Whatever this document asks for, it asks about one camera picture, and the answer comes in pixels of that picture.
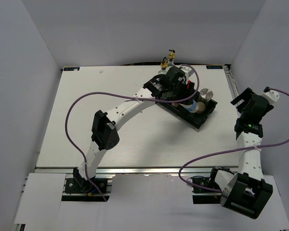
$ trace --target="gray wall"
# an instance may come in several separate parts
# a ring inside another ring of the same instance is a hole
[[[20,0],[0,0],[0,231],[34,169],[60,70]]]
[[[231,63],[264,0],[22,0],[60,67]]]
[[[267,0],[234,59],[233,75],[240,91],[265,86],[289,92],[289,0]],[[289,99],[282,95],[264,118],[263,143],[289,137]],[[264,171],[273,174],[289,219],[289,144],[262,151]]]

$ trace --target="gray partition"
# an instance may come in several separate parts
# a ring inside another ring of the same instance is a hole
[[[261,92],[267,85],[289,92],[289,1],[266,1],[233,62],[242,91]],[[281,95],[263,122],[263,143],[289,138],[289,98]],[[273,174],[289,219],[289,144],[263,149],[262,164]]]
[[[22,0],[60,67],[231,63],[264,0]]]
[[[33,171],[60,70],[20,0],[0,0],[0,231]]]

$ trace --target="cable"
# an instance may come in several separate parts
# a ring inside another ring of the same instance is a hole
[[[196,75],[196,78],[197,78],[197,87],[195,89],[195,92],[190,95],[189,97],[185,98],[185,99],[182,99],[182,100],[175,100],[175,101],[167,101],[167,100],[156,100],[156,99],[149,99],[149,98],[138,98],[138,100],[141,100],[141,101],[153,101],[153,102],[157,102],[157,103],[182,103],[184,101],[187,101],[191,98],[193,98],[198,89],[199,89],[199,76],[198,76],[198,73],[196,71],[196,69],[191,66],[191,65],[188,65],[188,64],[182,64],[182,66],[187,66],[189,68],[191,68],[195,75]],[[85,162],[85,175],[86,175],[86,178],[87,180],[97,189],[97,191],[99,192],[99,194],[102,196],[102,198],[104,199],[104,201],[107,201],[106,198],[104,197],[103,193],[101,192],[101,190],[97,187],[97,185],[92,181],[90,180],[89,176],[88,176],[88,170],[87,170],[87,157],[85,155],[85,153],[73,142],[73,140],[71,139],[71,137],[69,136],[68,134],[68,130],[67,130],[67,124],[68,124],[68,119],[69,119],[69,116],[71,114],[71,111],[73,109],[73,107],[83,98],[89,96],[89,95],[109,95],[109,96],[114,96],[114,97],[118,97],[118,98],[123,98],[123,99],[128,99],[128,100],[135,100],[135,97],[130,97],[130,96],[124,96],[124,95],[117,95],[117,94],[112,94],[112,93],[108,93],[108,92],[90,92],[90,93],[87,93],[87,94],[84,94],[82,96],[80,96],[78,99],[76,99],[72,105],[70,106],[67,114],[66,114],[66,120],[65,120],[65,133],[66,133],[66,137],[67,139],[70,141],[70,143],[81,153],[83,159],[84,159],[84,162]]]
[[[274,90],[274,91],[278,91],[280,93],[283,93],[287,96],[289,96],[289,93],[283,91],[283,90],[279,90],[279,89],[275,89],[275,88],[269,88],[269,90]],[[244,148],[236,148],[236,149],[232,149],[232,150],[228,150],[228,151],[222,151],[222,152],[217,152],[217,153],[211,153],[211,154],[208,154],[208,155],[203,155],[203,156],[200,156],[198,158],[195,158],[193,160],[190,160],[188,161],[186,164],[184,164],[180,170],[179,170],[179,178],[184,181],[186,184],[188,185],[191,185],[191,186],[195,186],[195,187],[198,187],[198,188],[201,188],[201,189],[206,189],[206,190],[209,190],[209,191],[213,191],[213,192],[219,192],[221,193],[222,191],[221,190],[217,190],[217,189],[212,189],[212,188],[208,188],[208,187],[204,187],[204,186],[201,186],[201,185],[198,185],[198,184],[194,184],[194,183],[191,183],[185,179],[182,178],[181,176],[181,172],[182,170],[188,166],[189,164],[195,162],[195,161],[198,161],[198,160],[201,160],[201,159],[204,159],[204,158],[207,158],[207,157],[211,157],[211,156],[215,156],[215,155],[222,155],[222,154],[226,154],[226,153],[234,153],[234,152],[238,152],[238,151],[244,151],[244,150],[252,150],[252,149],[255,149],[255,148],[268,148],[268,147],[277,147],[277,146],[280,146],[280,145],[284,145],[286,143],[289,142],[289,139],[283,141],[283,142],[280,142],[280,143],[274,143],[274,144],[267,144],[267,145],[259,145],[259,146],[252,146],[252,147],[244,147]]]

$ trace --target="white panel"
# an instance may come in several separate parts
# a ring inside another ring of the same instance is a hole
[[[264,0],[23,0],[60,67],[231,63]]]
[[[30,173],[14,223],[49,230],[56,221],[65,178],[65,174]]]
[[[206,66],[195,68],[200,77],[199,89],[211,89],[213,99],[218,102],[205,124],[197,130],[154,105],[121,128],[119,144],[105,154],[100,167],[182,166],[204,154],[237,147],[234,132],[237,113],[230,104],[232,97],[224,71],[208,70]],[[159,69],[159,66],[109,66],[64,71],[37,166],[77,167],[82,162],[81,154],[69,143],[64,130],[66,113],[79,96],[91,91],[132,96]],[[195,81],[196,76],[192,75],[191,80]],[[91,143],[95,112],[106,112],[123,101],[110,96],[94,95],[74,107],[68,130],[71,138],[85,153]],[[237,166],[238,154],[215,156],[195,162],[194,165]]]
[[[266,86],[289,92],[289,0],[267,0],[233,62],[240,91]],[[263,144],[289,138],[289,98],[281,94],[263,119]],[[274,174],[289,218],[289,144],[262,150],[266,173]]]
[[[20,0],[0,0],[0,231],[33,171],[60,69]]]
[[[194,205],[192,188],[178,177],[121,175],[107,203],[62,202],[56,231],[279,231],[289,223],[272,176],[274,193],[253,220],[221,205]]]

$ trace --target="black label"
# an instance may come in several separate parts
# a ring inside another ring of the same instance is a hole
[[[63,71],[79,71],[80,67],[65,67]]]
[[[219,65],[207,65],[207,69],[222,69],[223,66]]]

